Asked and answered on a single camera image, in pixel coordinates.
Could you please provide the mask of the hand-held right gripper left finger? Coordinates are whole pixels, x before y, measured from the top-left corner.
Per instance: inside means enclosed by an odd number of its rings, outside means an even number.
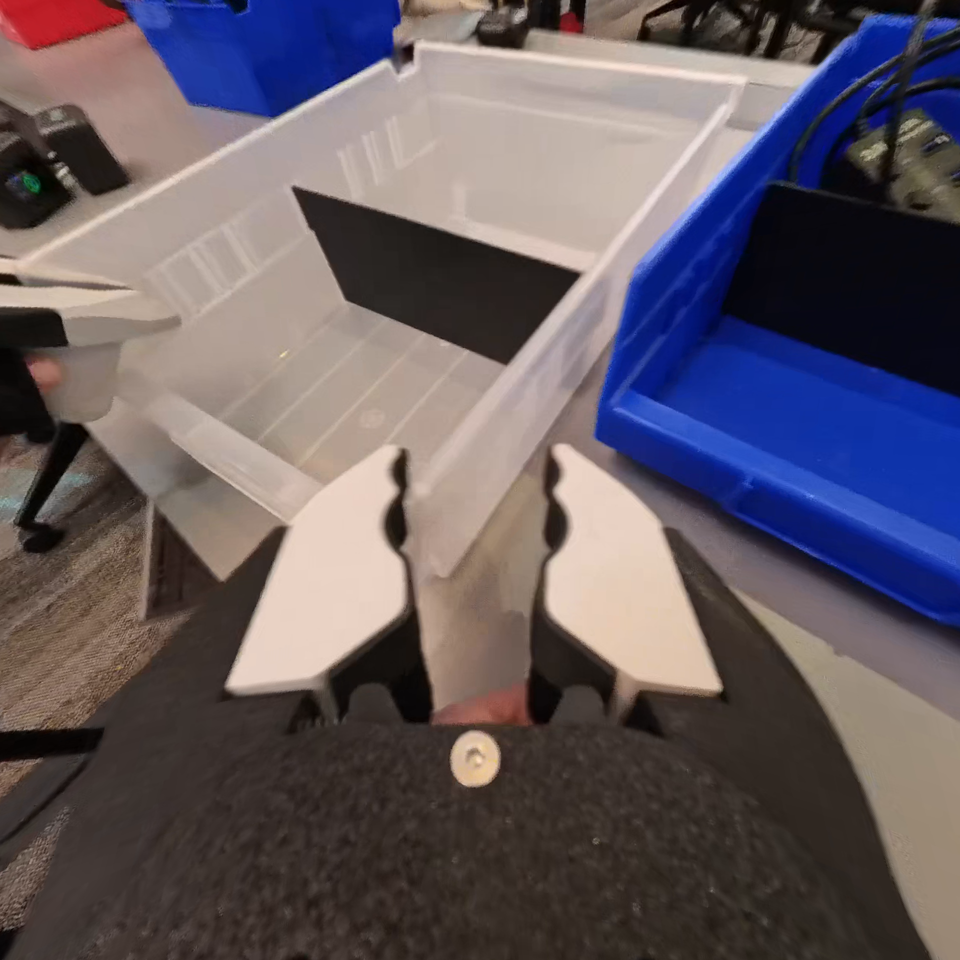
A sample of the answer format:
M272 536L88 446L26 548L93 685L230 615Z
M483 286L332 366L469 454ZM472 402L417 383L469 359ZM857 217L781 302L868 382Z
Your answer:
M286 528L225 680L233 697L320 691L410 613L407 452L386 444L324 486Z

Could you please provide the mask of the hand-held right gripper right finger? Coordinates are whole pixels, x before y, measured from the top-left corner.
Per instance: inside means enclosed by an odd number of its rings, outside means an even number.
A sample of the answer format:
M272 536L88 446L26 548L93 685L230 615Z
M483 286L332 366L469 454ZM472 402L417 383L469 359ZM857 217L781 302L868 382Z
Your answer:
M659 517L569 444L544 477L546 556L531 630L532 682L601 698L716 698L723 682Z

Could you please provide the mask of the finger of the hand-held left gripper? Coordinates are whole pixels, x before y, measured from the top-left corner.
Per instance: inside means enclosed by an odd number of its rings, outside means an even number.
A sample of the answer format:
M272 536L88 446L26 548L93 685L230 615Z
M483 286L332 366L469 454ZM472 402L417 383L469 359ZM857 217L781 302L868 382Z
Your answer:
M43 267L31 265L22 258L1 258L1 292L10 294L14 290L54 290L72 291L98 294L122 293L131 294L135 291L114 281L96 275L89 275L75 270Z
M120 344L174 330L168 304L127 289L3 287L1 346L49 350Z

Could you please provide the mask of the clear plastic bin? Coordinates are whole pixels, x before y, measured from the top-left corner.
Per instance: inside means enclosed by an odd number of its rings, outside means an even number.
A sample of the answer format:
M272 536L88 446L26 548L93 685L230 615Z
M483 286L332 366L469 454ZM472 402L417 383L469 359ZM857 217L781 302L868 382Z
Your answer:
M291 522L371 452L409 452L414 546L450 575L612 340L688 206L739 73L419 42L18 258L162 299L101 445L219 575L252 509ZM580 273L508 365L345 300L298 186Z

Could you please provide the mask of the blue plastic bin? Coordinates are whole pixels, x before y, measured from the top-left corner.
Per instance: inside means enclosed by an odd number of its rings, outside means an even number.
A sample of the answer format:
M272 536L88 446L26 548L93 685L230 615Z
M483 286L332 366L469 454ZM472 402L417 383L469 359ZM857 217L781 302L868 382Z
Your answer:
M827 187L862 106L896 78L913 23L867 19L639 262L596 438L957 627L958 396L723 310L766 186L839 195Z
M277 117L389 59L398 1L134 1L124 8L192 105Z

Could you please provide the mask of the black usb hub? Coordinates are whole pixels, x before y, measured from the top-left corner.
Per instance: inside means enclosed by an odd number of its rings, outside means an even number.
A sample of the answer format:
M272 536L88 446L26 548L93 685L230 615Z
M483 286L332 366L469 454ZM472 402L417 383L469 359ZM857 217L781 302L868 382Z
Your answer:
M959 144L922 109L903 115L893 165L883 175L888 154L882 128L855 140L844 159L889 205L945 222L959 222Z

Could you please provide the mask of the grey desk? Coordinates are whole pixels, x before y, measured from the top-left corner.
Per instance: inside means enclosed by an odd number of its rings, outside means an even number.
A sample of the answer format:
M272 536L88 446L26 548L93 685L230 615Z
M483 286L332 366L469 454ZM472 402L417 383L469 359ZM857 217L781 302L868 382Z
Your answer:
M954 718L666 530L720 696L435 726L404 450L411 611L319 691L227 693L281 522L124 691L15 956L936 957L877 816L958 869Z

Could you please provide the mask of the red plastic bin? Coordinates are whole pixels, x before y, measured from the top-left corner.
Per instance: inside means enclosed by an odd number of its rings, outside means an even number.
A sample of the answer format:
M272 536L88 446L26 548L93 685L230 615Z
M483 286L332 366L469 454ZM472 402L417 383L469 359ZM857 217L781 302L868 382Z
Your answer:
M36 51L71 42L128 22L119 9L100 1L2 1L1 32L9 41Z

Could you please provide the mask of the black device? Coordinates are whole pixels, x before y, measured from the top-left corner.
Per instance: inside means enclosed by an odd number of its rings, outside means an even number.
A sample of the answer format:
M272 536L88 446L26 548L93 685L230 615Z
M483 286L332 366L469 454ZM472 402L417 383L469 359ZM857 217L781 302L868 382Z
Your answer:
M474 30L477 42L486 47L522 49L530 30L529 8L509 2L493 6L478 18Z

